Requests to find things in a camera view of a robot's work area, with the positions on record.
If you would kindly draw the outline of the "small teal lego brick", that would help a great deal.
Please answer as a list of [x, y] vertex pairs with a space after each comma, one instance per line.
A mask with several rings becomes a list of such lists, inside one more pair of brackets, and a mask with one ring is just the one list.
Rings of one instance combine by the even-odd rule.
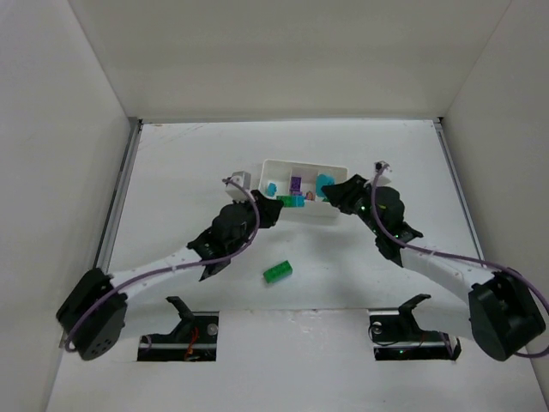
[[277, 185], [275, 183], [269, 183], [267, 186], [267, 195], [273, 197], [277, 192]]

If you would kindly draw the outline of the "green lego plate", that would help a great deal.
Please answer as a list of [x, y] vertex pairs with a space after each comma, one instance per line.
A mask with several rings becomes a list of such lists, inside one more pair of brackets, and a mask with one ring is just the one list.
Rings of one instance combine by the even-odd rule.
[[305, 206], [305, 197], [301, 195], [277, 196], [276, 199], [283, 202], [284, 208], [303, 208]]

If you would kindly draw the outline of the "purple lego brick stack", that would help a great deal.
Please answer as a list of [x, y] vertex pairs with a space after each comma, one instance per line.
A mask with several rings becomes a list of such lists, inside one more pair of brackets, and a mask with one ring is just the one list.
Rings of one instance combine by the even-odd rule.
[[289, 193], [292, 196], [301, 196], [302, 195], [301, 184], [302, 184], [302, 179], [299, 176], [292, 176], [290, 178]]

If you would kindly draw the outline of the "green lego brick block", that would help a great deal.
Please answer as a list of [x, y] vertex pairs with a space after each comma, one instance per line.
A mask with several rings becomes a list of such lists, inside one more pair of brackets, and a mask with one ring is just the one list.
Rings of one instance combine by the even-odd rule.
[[284, 280], [293, 274], [293, 267], [288, 260], [285, 260], [275, 266], [265, 270], [262, 273], [266, 284], [271, 285]]

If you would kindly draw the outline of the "teal lego brick cluster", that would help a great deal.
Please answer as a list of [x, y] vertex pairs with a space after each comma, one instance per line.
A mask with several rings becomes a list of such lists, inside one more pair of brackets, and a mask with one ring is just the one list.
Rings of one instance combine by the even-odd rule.
[[316, 196], [317, 197], [326, 197], [323, 187], [330, 186], [335, 184], [335, 178], [333, 176], [319, 173], [316, 179]]

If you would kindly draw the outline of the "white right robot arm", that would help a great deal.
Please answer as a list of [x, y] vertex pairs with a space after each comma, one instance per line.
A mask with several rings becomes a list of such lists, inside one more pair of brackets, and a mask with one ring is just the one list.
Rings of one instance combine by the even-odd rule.
[[521, 348], [546, 330], [539, 305], [548, 303], [530, 281], [511, 268], [474, 257], [426, 247], [421, 232], [404, 220], [405, 206], [397, 190], [359, 175], [322, 188], [331, 206], [356, 215], [374, 234], [380, 254], [397, 266], [416, 272], [460, 299], [462, 310], [437, 308], [418, 314], [429, 295], [417, 295], [399, 308], [414, 330], [448, 326], [496, 361], [519, 355]]

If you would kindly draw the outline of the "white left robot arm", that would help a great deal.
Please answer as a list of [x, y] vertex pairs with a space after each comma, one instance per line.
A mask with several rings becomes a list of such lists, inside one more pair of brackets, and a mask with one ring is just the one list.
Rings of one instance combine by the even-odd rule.
[[249, 248], [261, 229], [273, 227], [284, 203], [260, 191], [243, 191], [244, 201], [224, 206], [212, 223], [186, 246], [132, 270], [106, 274], [88, 270], [56, 313], [65, 334], [63, 349], [92, 361], [109, 351], [136, 324], [130, 309], [144, 305], [146, 292], [186, 273], [202, 282], [216, 276]]

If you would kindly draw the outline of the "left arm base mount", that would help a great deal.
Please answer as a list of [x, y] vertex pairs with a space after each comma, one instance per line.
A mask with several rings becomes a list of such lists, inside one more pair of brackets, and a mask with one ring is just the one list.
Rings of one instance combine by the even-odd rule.
[[179, 321], [167, 333], [140, 338], [139, 362], [213, 362], [217, 357], [219, 312], [193, 312], [177, 296], [166, 300], [175, 307]]

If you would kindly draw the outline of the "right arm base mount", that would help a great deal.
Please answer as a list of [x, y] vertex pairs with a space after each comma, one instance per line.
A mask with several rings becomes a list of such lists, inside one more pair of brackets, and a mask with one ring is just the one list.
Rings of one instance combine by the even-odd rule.
[[413, 310], [429, 294], [418, 294], [397, 308], [369, 312], [368, 337], [376, 361], [456, 361], [462, 353], [456, 337], [437, 330], [422, 330]]

